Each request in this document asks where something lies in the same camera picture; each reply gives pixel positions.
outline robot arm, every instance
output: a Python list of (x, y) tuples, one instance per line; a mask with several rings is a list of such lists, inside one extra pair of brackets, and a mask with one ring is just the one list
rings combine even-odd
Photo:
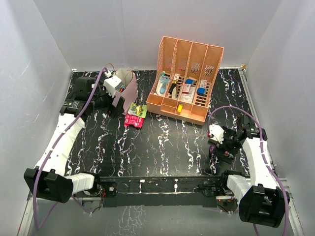
[[(26, 169), (24, 179), (30, 191), (33, 193), (38, 170), (43, 165), (47, 154), (51, 151), (50, 158), (44, 165), (43, 171), (39, 177), (37, 188), (37, 196), (39, 198), (66, 203), (72, 194), (83, 190), (90, 190), (93, 187), (96, 191), (95, 177), (92, 174), (80, 173), (64, 177), (64, 167), (75, 139), (84, 127), (85, 121), (87, 117), (91, 115), (93, 109), (103, 109), (113, 118), (116, 118), (124, 111), (123, 105), (125, 100), (123, 97), (120, 97), (116, 107), (112, 105), (116, 89), (112, 88), (112, 85), (114, 82), (117, 83), (120, 79), (112, 74), (112, 72), (107, 72), (105, 75), (108, 78), (100, 80), (91, 102), (78, 119), (77, 116), (86, 105), (95, 85), (95, 78), (80, 77), (76, 80), (73, 92), (67, 96), (61, 108), (56, 130), (46, 151), (37, 162), (34, 169)], [(65, 132), (65, 129), (73, 122), (75, 123)], [(64, 133), (63, 136), (60, 138), (57, 145), (52, 148), (61, 133)]]
[(278, 227), (283, 218), (284, 195), (266, 166), (270, 166), (267, 151), (267, 136), (263, 132), (263, 154), (261, 156), (259, 130), (247, 116), (238, 118), (237, 131), (210, 125), (210, 140), (215, 144), (214, 154), (221, 160), (231, 162), (240, 148), (243, 148), (250, 169), (251, 183), (239, 172), (225, 171), (222, 176), (222, 188), (233, 192), (239, 203), (239, 215), (242, 221)]

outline table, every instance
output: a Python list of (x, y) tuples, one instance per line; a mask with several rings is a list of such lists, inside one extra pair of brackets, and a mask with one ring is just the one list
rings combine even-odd
[[(156, 71), (135, 71), (139, 105), (146, 104)], [(81, 76), (96, 77), (98, 72), (74, 72), (72, 82)], [(250, 107), (238, 69), (220, 69), (213, 87), (210, 106), (233, 105), (250, 112)], [(236, 127), (241, 113), (225, 109), (215, 114), (212, 121), (229, 128)], [(111, 177), (156, 177), (220, 175), (224, 170), (240, 171), (249, 175), (245, 154), (240, 151), (233, 163), (209, 158), (207, 124), (203, 126), (147, 113), (143, 127), (124, 127), (125, 116), (110, 118), (95, 111), (78, 135), (66, 175), (83, 171)]]

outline white plastic part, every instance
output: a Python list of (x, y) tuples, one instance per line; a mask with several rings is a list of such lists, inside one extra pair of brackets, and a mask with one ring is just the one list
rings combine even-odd
[[(43, 161), (46, 158), (48, 152), (52, 150), (52, 145), (56, 141), (57, 137), (64, 132), (65, 128), (67, 128), (68, 125), (74, 121), (74, 119), (75, 117), (72, 114), (64, 114), (63, 116), (59, 115), (58, 124), (53, 137), (51, 138), (47, 149), (45, 150), (41, 159), (37, 162), (36, 166), (40, 167), (43, 164)], [(72, 149), (73, 143), (83, 126), (84, 121), (79, 118), (77, 122), (63, 135), (57, 146), (53, 149), (50, 159), (48, 159), (43, 169), (44, 171), (49, 172), (51, 169), (54, 169), (56, 174), (64, 176), (65, 165), (68, 160), (68, 156)]]
[(81, 192), (83, 190), (89, 190), (93, 187), (94, 176), (86, 173), (79, 173), (73, 176), (65, 176), (67, 179), (71, 179), (73, 182), (72, 194)]
[[(270, 166), (270, 157), (267, 151), (267, 141), (263, 141), (263, 154), (265, 154), (267, 165)], [(251, 174), (251, 185), (262, 184), (265, 188), (276, 189), (278, 186), (274, 177), (269, 173), (260, 151), (259, 138), (246, 138), (243, 143), (243, 150), (246, 153)]]
[(106, 88), (107, 93), (114, 97), (116, 93), (116, 87), (121, 84), (122, 80), (118, 78), (116, 75), (113, 77), (104, 80), (104, 87)]
[[(270, 165), (270, 157), (267, 151), (267, 141), (263, 141), (263, 154), (265, 154), (267, 165)], [(234, 193), (238, 202), (244, 197), (252, 185), (262, 184), (265, 188), (276, 189), (276, 180), (269, 173), (260, 151), (259, 138), (246, 138), (243, 143), (243, 150), (246, 154), (251, 174), (251, 183), (248, 184), (245, 177), (230, 175), (227, 178), (227, 187)]]
[(218, 141), (220, 144), (224, 140), (224, 130), (221, 128), (221, 126), (212, 124), (209, 125), (209, 131), (210, 131), (210, 139), (214, 141)]
[(237, 175), (229, 175), (227, 177), (226, 186), (233, 192), (238, 202), (244, 197), (247, 191), (250, 189), (250, 185), (247, 183), (245, 177)]
[(111, 71), (108, 71), (108, 72), (104, 72), (105, 76), (107, 78), (111, 77), (112, 76), (112, 72)]

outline white backdrop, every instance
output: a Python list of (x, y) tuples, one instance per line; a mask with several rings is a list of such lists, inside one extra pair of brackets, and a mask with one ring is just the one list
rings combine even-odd
[(32, 0), (0, 0), (0, 235), (17, 235), (33, 168), (55, 131), (70, 68)]
[(315, 2), (283, 1), (248, 65), (248, 82), (276, 170), (306, 236), (314, 235)]
[(165, 36), (225, 47), (247, 64), (281, 0), (34, 0), (71, 68), (156, 69)]

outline black metal bar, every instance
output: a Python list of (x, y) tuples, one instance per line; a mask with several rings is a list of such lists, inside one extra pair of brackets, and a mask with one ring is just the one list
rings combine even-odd
[[(97, 183), (105, 190), (104, 207), (217, 207), (220, 177), (97, 177)], [(86, 197), (83, 193), (76, 196)]]

